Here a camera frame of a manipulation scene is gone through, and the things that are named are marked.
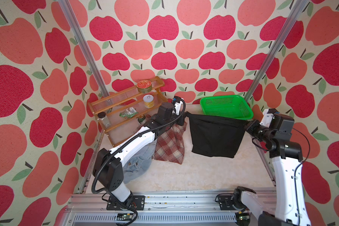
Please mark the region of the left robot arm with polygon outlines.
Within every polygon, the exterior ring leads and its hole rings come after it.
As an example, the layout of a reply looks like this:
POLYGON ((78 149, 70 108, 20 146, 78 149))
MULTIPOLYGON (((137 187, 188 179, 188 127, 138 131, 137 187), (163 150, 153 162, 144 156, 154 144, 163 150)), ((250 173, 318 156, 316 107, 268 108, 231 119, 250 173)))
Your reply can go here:
POLYGON ((173 125, 182 125, 185 120, 186 103, 176 97, 173 102, 163 102, 153 115, 133 136, 121 145, 101 149, 93 169, 93 194, 107 192, 119 202, 127 202, 131 191, 124 183, 122 167, 143 147, 152 143, 173 125))

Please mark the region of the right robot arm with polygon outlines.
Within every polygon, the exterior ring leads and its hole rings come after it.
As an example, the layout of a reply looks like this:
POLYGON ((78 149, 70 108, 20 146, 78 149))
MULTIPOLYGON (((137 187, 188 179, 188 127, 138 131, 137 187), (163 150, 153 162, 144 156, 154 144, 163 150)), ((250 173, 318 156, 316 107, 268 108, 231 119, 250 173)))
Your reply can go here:
POLYGON ((254 139, 266 145, 275 169, 276 210, 270 209, 258 198, 255 191, 237 187, 232 198, 238 210, 249 209, 260 226, 309 226, 301 170, 304 163, 301 146, 292 142, 294 119, 266 109, 261 121, 253 120, 245 126, 254 139))

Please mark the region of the green plastic basket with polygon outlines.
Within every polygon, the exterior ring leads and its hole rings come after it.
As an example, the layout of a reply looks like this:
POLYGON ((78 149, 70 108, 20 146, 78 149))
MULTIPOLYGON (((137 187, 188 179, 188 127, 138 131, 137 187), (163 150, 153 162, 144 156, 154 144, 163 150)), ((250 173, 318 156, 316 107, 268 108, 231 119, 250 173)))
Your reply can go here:
POLYGON ((253 111, 244 98, 238 95, 206 97, 200 100, 205 115, 251 120, 253 111))

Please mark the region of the black skirt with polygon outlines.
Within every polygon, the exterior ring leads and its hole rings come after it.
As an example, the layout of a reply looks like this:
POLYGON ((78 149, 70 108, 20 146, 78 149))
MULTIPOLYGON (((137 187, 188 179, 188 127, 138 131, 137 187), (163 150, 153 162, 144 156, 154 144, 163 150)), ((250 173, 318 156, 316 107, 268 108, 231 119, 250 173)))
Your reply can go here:
POLYGON ((207 157, 234 158, 245 134, 246 120, 186 112, 192 152, 207 157))

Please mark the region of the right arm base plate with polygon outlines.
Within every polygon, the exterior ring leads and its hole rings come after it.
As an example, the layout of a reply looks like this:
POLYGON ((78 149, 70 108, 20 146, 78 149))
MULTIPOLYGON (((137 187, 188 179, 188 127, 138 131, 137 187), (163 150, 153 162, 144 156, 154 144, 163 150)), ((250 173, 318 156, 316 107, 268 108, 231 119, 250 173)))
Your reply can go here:
POLYGON ((233 196, 230 193, 222 193, 215 197, 215 202, 219 205, 221 211, 241 211, 243 209, 235 205, 233 196))

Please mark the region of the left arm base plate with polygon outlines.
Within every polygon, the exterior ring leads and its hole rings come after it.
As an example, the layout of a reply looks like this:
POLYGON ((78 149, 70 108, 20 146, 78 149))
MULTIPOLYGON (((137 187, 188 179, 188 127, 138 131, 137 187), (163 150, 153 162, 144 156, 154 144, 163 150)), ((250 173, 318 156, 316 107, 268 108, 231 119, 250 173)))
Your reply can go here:
POLYGON ((146 197, 144 195, 130 195, 127 200, 120 202, 115 196, 110 196, 106 209, 108 211, 124 211, 131 208, 143 211, 146 197))

